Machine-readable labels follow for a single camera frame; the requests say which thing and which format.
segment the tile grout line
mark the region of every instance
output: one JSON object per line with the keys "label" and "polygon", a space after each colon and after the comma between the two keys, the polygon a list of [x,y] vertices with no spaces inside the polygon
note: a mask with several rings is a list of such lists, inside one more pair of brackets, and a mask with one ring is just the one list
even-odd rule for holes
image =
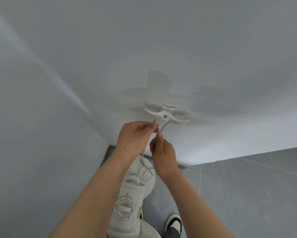
{"label": "tile grout line", "polygon": [[200,195],[200,186],[202,185],[202,167],[200,169],[200,181],[199,181],[199,195]]}
{"label": "tile grout line", "polygon": [[[251,160],[245,160],[245,161],[249,161],[249,162],[252,162],[252,163],[255,163],[255,164],[260,164],[260,163],[257,163],[257,162],[251,161]],[[272,169],[281,170],[281,171],[284,171],[284,172],[287,172],[287,173],[290,173],[290,174],[297,175],[296,173],[292,173],[292,172],[289,172],[289,171],[286,171],[286,170],[283,170],[283,169],[275,168],[275,167],[272,167],[272,166],[269,166],[269,165],[265,165],[265,164],[260,164],[260,165],[263,165],[263,166],[266,166],[266,167],[269,167],[269,168],[272,168]]]}

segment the hand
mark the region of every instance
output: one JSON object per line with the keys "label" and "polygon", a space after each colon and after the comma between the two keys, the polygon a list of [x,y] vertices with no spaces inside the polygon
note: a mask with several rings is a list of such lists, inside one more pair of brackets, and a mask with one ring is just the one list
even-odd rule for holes
{"label": "hand", "polygon": [[122,156],[130,164],[142,153],[152,133],[158,131],[156,122],[136,121],[123,125],[114,153]]}
{"label": "hand", "polygon": [[175,149],[171,143],[164,139],[163,133],[160,131],[157,132],[149,146],[154,160],[154,168],[159,177],[166,183],[167,180],[180,172]]}

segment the sticker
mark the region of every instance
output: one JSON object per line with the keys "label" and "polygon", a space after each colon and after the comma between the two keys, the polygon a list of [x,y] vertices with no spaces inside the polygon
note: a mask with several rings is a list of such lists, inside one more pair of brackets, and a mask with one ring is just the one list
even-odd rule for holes
{"label": "sticker", "polygon": [[141,206],[138,208],[137,217],[136,217],[137,219],[139,218],[139,215],[141,214],[141,208],[142,208]]}

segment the pant leg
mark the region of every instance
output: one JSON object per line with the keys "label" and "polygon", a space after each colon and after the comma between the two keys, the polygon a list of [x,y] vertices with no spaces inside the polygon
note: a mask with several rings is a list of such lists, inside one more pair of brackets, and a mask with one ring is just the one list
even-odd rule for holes
{"label": "pant leg", "polygon": [[163,238],[180,238],[180,237],[181,236],[178,230],[176,230],[174,227],[168,228],[163,235]]}

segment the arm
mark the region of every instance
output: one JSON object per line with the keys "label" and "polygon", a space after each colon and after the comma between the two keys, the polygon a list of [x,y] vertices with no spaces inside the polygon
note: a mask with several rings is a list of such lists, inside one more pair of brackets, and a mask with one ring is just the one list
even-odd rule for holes
{"label": "arm", "polygon": [[187,237],[234,237],[178,169],[175,150],[162,132],[150,143],[154,168],[172,194]]}
{"label": "arm", "polygon": [[92,177],[50,238],[105,237],[125,172],[157,130],[155,122],[138,121],[123,126],[113,154]]}

